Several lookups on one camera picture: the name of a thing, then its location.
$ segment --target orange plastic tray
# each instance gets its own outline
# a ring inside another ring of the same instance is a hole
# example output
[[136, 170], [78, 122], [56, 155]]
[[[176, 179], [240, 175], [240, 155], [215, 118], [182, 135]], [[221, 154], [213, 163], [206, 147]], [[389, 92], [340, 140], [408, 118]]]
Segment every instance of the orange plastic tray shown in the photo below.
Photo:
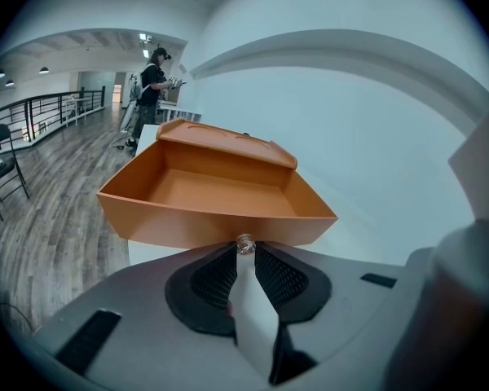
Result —
[[227, 136], [211, 138], [210, 128], [184, 120], [161, 125], [159, 139], [99, 190], [120, 237], [194, 248], [250, 233], [301, 245], [337, 220], [278, 145], [250, 138], [258, 147], [248, 150], [236, 137], [243, 135], [223, 130]]

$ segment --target metal railing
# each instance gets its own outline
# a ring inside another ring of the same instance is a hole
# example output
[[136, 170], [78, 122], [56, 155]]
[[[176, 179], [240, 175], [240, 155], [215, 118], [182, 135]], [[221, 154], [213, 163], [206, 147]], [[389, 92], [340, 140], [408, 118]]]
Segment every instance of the metal railing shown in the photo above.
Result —
[[21, 149], [35, 144], [67, 121], [103, 107], [104, 100], [105, 87], [102, 90], [81, 88], [79, 91], [30, 97], [0, 108], [0, 124], [9, 127], [14, 148]]

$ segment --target man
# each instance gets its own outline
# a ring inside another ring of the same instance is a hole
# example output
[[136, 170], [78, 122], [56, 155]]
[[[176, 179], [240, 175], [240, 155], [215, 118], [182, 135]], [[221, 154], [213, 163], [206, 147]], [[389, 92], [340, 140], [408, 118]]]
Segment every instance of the man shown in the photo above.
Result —
[[[141, 86], [145, 89], [138, 102], [138, 110], [136, 114], [138, 118], [135, 122], [132, 135], [127, 139], [126, 145], [129, 147], [137, 147], [139, 136], [141, 135], [141, 130], [143, 125], [155, 125], [158, 121], [161, 123], [163, 117], [158, 118], [156, 121], [156, 110], [158, 107], [158, 100], [160, 93], [170, 87], [174, 86], [174, 83], [167, 81], [165, 73], [161, 69], [161, 65], [166, 59], [170, 59], [170, 55], [166, 53], [165, 48], [157, 48], [150, 57], [148, 65], [141, 73]], [[175, 84], [178, 87], [182, 84], [181, 81]]]

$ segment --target wooden floor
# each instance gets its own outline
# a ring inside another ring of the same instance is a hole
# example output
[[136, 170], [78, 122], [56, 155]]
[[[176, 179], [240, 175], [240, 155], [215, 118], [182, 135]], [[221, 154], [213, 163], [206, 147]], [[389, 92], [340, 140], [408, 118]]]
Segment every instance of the wooden floor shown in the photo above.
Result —
[[[110, 147], [121, 137], [120, 115], [105, 108], [17, 153], [31, 200], [20, 189], [0, 205], [0, 302], [16, 306], [33, 329], [129, 265], [127, 241], [114, 233], [95, 195], [130, 159], [128, 148]], [[9, 305], [0, 305], [0, 315], [30, 332]]]

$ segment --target folding chair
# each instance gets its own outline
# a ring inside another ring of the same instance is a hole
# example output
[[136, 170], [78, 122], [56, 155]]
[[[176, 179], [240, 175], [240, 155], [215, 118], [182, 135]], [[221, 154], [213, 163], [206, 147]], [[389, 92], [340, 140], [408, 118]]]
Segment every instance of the folding chair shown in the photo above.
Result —
[[7, 181], [5, 181], [0, 188], [4, 187], [8, 182], [10, 182], [13, 178], [18, 177], [20, 179], [20, 185], [15, 188], [14, 190], [10, 191], [7, 193], [5, 196], [1, 197], [0, 196], [0, 203], [3, 203], [3, 201], [10, 196], [14, 191], [18, 190], [20, 187], [24, 188], [25, 195], [27, 198], [29, 198], [29, 193], [27, 192], [27, 184], [25, 183], [24, 176], [22, 175], [22, 172], [20, 171], [20, 167], [18, 166], [18, 161], [16, 160], [16, 154], [15, 154], [15, 149], [13, 148], [13, 140], [11, 138], [11, 131], [6, 125], [0, 125], [0, 142], [2, 140], [5, 140], [9, 138], [9, 141], [11, 142], [11, 152], [13, 156], [11, 158], [8, 158], [4, 160], [0, 164], [0, 179], [8, 175], [13, 169], [16, 168], [16, 175], [13, 177], [9, 178]]

